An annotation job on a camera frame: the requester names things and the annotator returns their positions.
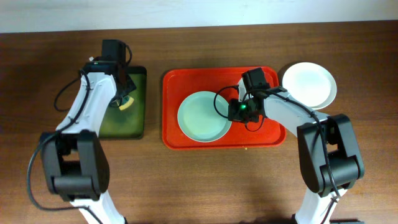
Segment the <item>pale green plate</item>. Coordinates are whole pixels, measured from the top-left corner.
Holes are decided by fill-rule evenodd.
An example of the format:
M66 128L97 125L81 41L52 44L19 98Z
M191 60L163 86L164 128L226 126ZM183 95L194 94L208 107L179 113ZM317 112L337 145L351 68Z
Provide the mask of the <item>pale green plate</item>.
M228 102L211 91L199 91L186 97L177 111L177 123L189 139L208 143L227 134L232 122L224 116Z

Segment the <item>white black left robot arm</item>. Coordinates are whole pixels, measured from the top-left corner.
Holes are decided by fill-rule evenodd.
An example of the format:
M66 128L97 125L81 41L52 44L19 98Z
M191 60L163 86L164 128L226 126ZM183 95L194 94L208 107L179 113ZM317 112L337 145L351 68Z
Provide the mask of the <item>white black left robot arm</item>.
M130 47L120 40L102 42L101 55L78 72L80 89L67 116L53 133L42 133L34 152L40 156L49 192L77 209L88 223L126 223L108 192L109 164L99 140L109 107L125 110L136 89L127 67Z

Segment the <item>cream white plate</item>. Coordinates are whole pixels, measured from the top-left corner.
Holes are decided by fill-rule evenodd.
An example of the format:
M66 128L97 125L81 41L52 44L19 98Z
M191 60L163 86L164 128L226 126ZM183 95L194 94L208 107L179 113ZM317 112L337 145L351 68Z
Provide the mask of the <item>cream white plate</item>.
M337 95L333 75L326 68L312 62L291 65L283 74L282 86L293 98L314 110L326 108Z

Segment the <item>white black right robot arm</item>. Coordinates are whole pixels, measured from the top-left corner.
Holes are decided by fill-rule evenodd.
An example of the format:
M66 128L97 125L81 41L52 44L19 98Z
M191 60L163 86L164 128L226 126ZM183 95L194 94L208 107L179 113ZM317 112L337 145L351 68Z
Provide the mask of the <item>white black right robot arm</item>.
M353 125L345 114L330 116L296 100L285 88L271 87L263 69L244 72L234 88L228 119L247 124L268 118L298 141L300 172L307 190L295 223L330 223L341 197L363 178L365 168Z

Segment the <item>yellow green scrub sponge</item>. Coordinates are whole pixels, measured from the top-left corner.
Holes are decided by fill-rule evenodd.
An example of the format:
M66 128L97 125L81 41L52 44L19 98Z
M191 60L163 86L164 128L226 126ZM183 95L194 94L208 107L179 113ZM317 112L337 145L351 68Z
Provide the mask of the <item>yellow green scrub sponge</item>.
M131 96L125 96L122 98L122 100L120 101L120 105L119 105L119 109L122 110L126 110L127 108L129 108L134 102L134 98L132 98Z

